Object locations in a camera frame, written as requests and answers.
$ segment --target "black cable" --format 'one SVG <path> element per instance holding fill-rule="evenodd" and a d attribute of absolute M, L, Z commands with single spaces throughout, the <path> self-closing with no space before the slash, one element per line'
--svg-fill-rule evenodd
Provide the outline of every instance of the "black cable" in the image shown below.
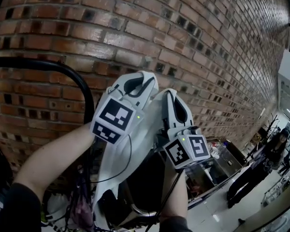
<path fill-rule="evenodd" d="M 172 186 L 171 186 L 171 188 L 170 188 L 168 194 L 165 196 L 163 202 L 161 203 L 161 207 L 160 207 L 159 211 L 156 212 L 155 217 L 154 217 L 154 221 L 153 221 L 151 224 L 148 225 L 148 227 L 146 228 L 145 232 L 148 232 L 148 231 L 150 230 L 150 228 L 154 225 L 156 219 L 160 216 L 160 214 L 161 214 L 163 208 L 164 208 L 165 205 L 166 205 L 166 202 L 168 201 L 168 199 L 169 199 L 169 197 L 170 197 L 172 191 L 174 190 L 174 188 L 175 188 L 175 186 L 176 186 L 176 184 L 177 184 L 177 182 L 178 182 L 180 176 L 182 175 L 183 171 L 184 171 L 184 169 L 181 169 L 180 172 L 178 173 L 178 175 L 177 175 L 175 181 L 173 182 L 173 184 L 172 184 Z"/>
<path fill-rule="evenodd" d="M 130 135 L 128 135 L 128 137 L 129 137 L 129 141 L 130 141 L 130 156 L 129 156 L 128 163 L 127 163 L 126 167 L 124 168 L 124 170 L 122 170 L 120 173 L 118 173 L 118 174 L 116 174 L 115 176 L 110 177 L 110 178 L 108 178 L 108 179 L 106 179 L 106 180 L 100 180 L 100 181 L 90 182 L 90 183 L 101 183 L 101 182 L 104 182 L 104 181 L 108 181 L 108 180 L 110 180 L 110 179 L 114 179 L 114 178 L 116 178 L 117 176 L 119 176 L 119 175 L 121 175 L 123 172 L 125 172 L 125 170 L 127 169 L 127 167 L 128 167 L 129 164 L 130 164 L 131 157 L 132 157 L 132 142 L 131 142 Z"/>

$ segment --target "black curved pipe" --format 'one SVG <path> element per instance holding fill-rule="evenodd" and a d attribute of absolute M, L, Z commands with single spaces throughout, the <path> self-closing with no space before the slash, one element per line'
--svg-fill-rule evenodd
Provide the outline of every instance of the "black curved pipe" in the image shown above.
<path fill-rule="evenodd" d="M 0 57 L 0 67 L 39 70 L 39 71 L 55 71 L 65 74 L 80 87 L 84 95 L 85 98 L 84 124 L 89 123 L 92 120 L 94 114 L 94 103 L 92 94 L 82 76 L 75 70 L 73 70 L 71 67 L 62 64 L 60 62 L 38 60 L 35 58 L 20 58 L 20 57 Z"/>

